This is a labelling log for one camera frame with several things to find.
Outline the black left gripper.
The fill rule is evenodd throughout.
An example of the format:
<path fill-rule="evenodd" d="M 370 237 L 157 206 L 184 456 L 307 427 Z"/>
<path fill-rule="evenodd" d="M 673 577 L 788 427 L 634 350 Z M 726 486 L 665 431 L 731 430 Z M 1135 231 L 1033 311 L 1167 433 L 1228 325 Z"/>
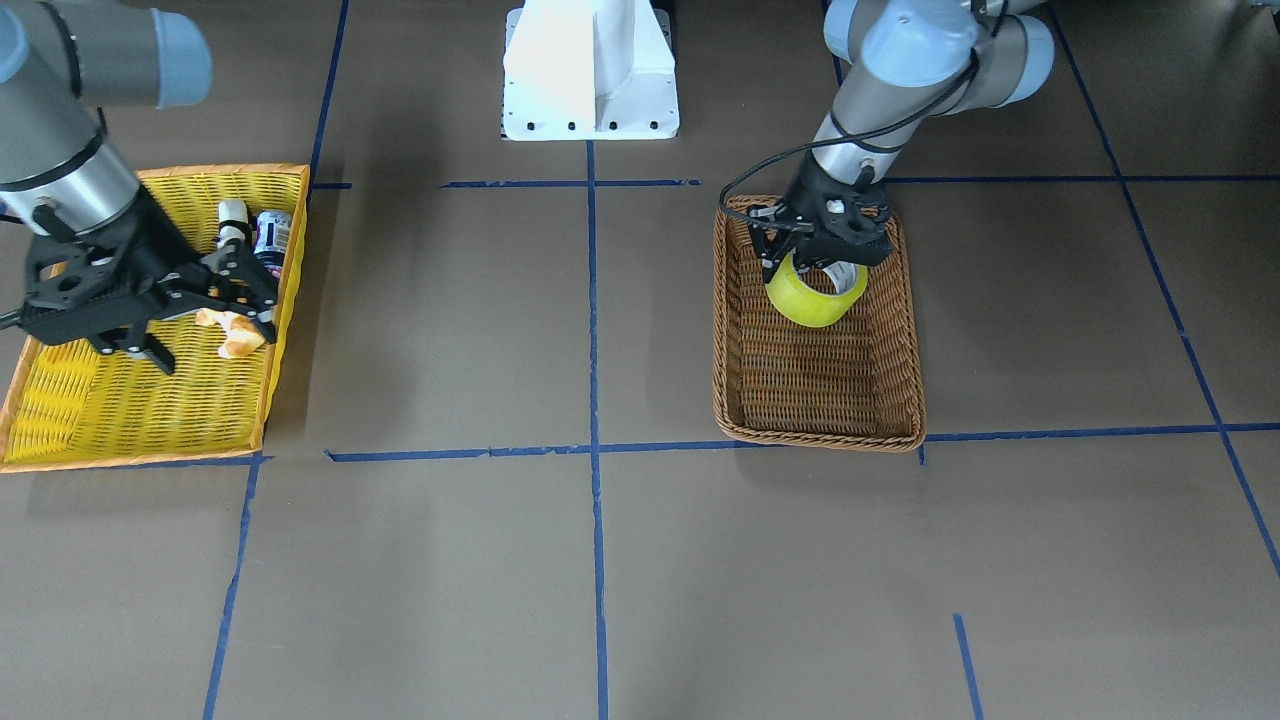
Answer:
<path fill-rule="evenodd" d="M 769 284 L 794 252 L 800 272 L 823 268 L 836 296 L 856 296 L 856 264 L 877 266 L 893 251 L 884 184 L 865 181 L 873 174 L 867 168 L 846 184 L 806 155 L 778 202 L 749 206 L 748 232 L 762 261 L 762 282 Z"/>

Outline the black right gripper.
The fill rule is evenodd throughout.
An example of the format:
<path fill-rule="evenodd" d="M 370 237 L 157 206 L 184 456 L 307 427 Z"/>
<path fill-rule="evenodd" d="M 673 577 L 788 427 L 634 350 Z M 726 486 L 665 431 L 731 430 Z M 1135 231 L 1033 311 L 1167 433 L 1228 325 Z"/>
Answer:
<path fill-rule="evenodd" d="M 201 307 L 248 318 L 266 345 L 278 340 L 279 279 L 252 245 L 227 240 L 201 256 L 143 186 L 118 217 L 91 231 L 73 231 L 50 197 L 38 199 L 31 220 L 37 232 L 18 327 L 44 345 L 122 343 L 129 357 L 173 375 L 177 360 L 147 324 Z"/>

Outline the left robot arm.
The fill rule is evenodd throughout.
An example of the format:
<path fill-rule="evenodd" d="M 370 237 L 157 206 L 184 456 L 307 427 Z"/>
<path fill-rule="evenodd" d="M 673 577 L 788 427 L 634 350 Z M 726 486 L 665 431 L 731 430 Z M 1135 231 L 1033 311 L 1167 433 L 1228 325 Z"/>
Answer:
<path fill-rule="evenodd" d="M 748 211 L 763 281 L 892 252 L 884 186 L 922 122 L 1004 108 L 1050 77 L 1055 40 L 1029 1 L 832 1 L 823 35 L 847 63 L 782 197 Z"/>

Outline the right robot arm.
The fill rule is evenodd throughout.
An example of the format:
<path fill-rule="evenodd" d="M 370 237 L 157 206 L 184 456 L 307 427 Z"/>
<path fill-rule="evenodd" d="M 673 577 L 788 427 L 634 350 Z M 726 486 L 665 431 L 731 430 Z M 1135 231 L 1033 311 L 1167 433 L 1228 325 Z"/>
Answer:
<path fill-rule="evenodd" d="M 3 202 L 29 228 L 20 306 L 3 315 L 47 346 L 177 368 L 150 324 L 202 310 L 242 316 L 268 345 L 280 281 L 243 213 L 198 252 L 113 145 L 110 105 L 202 102 L 212 54 L 188 17 L 119 1 L 3 4 Z"/>

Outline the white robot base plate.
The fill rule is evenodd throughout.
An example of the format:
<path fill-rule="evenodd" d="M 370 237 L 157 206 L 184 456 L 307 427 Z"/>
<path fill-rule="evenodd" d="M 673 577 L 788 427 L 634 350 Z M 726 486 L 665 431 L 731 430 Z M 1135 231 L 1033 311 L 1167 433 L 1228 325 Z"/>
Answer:
<path fill-rule="evenodd" d="M 657 141 L 681 115 L 671 1 L 526 1 L 506 15 L 500 132 Z"/>

